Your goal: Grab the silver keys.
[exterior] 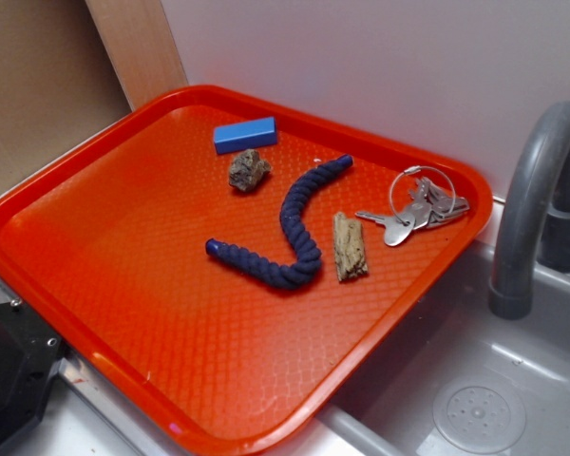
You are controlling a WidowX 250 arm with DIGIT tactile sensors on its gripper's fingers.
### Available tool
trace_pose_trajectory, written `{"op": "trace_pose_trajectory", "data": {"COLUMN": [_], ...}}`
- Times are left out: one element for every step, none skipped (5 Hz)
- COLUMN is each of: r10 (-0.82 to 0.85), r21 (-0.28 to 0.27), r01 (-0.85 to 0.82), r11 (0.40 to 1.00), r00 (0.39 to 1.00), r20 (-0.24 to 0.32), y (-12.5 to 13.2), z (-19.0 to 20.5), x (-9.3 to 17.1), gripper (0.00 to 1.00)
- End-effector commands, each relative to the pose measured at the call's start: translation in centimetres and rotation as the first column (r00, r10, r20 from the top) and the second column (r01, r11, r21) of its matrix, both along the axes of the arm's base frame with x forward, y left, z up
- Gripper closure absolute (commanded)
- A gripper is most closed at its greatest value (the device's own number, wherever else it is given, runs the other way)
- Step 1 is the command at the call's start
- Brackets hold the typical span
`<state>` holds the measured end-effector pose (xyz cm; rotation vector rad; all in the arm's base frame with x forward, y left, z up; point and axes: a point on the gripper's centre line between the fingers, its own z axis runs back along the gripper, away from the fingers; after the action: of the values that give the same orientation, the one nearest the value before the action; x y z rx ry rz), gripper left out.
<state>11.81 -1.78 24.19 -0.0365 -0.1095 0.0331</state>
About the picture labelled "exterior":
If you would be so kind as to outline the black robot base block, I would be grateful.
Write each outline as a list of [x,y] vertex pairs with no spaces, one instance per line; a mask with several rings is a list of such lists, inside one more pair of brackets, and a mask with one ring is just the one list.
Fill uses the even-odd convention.
[[43,420],[63,339],[27,304],[0,304],[0,454]]

